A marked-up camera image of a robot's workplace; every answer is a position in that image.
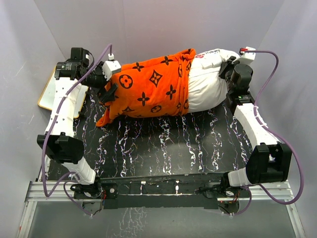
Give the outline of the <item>white pillow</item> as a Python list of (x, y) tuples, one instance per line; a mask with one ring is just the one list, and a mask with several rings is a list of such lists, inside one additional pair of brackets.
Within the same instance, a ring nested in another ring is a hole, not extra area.
[(221, 64), (230, 57), (239, 58), (239, 55), (224, 49), (213, 49), (195, 55), (189, 72), (188, 112), (209, 110), (225, 100), (226, 82), (218, 73)]

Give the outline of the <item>orange patterned plush pillowcase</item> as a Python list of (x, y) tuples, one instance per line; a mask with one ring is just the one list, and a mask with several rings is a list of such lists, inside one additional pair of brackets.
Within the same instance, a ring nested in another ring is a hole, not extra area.
[(123, 65), (106, 90), (114, 84), (115, 100), (105, 103), (106, 111), (97, 121), (102, 127), (118, 116), (150, 118), (181, 116), (189, 111), (189, 74), (195, 58), (189, 48), (173, 55)]

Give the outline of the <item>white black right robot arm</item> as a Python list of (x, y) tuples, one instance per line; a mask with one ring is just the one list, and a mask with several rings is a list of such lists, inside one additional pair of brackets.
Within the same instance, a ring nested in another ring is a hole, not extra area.
[(223, 62), (219, 71), (227, 84), (226, 105), (242, 125), (253, 149), (244, 168), (223, 175), (220, 189), (228, 197), (241, 186), (284, 182), (289, 173), (291, 149), (265, 130), (261, 117), (254, 115), (255, 100), (249, 92), (252, 76), (252, 68), (236, 57)]

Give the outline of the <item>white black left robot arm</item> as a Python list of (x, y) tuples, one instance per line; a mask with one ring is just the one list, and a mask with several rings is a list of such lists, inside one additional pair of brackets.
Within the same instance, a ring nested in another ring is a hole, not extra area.
[(37, 144), (42, 149), (42, 183), (46, 197), (52, 195), (47, 190), (45, 161), (49, 158), (68, 169), (58, 182), (72, 175), (77, 184), (73, 190), (96, 198), (102, 193), (102, 185), (96, 172), (84, 157), (84, 144), (74, 137), (73, 121), (78, 95), (83, 86), (96, 88), (101, 103), (115, 100), (118, 85), (106, 90), (110, 78), (121, 71), (121, 65), (114, 59), (112, 45), (106, 46), (98, 59), (84, 48), (72, 48), (66, 61), (58, 62), (54, 71), (55, 93), (53, 108), (44, 134), (37, 136)]

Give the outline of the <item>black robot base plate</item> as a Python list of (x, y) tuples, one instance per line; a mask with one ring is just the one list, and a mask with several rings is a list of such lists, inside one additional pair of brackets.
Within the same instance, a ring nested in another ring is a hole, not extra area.
[(195, 173), (146, 177), (98, 178), (94, 184), (70, 187), (76, 199), (100, 199), (103, 209), (203, 207), (248, 198), (239, 187), (222, 191), (224, 173)]

